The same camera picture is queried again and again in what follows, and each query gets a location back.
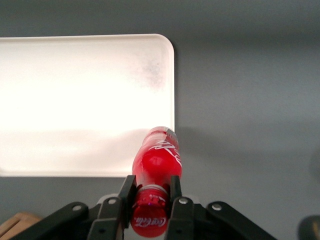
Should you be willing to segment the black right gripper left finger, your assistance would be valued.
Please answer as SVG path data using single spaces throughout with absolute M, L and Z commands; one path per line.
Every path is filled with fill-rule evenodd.
M 100 205 L 97 219 L 92 222 L 88 240 L 123 240 L 129 227 L 137 193 L 135 175 L 128 175 L 117 196 L 107 197 Z

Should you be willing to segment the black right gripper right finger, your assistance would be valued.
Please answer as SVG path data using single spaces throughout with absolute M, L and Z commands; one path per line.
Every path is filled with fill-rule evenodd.
M 180 177 L 173 175 L 170 183 L 170 217 L 166 229 L 167 240 L 199 240 L 195 220 L 195 201 L 183 195 Z

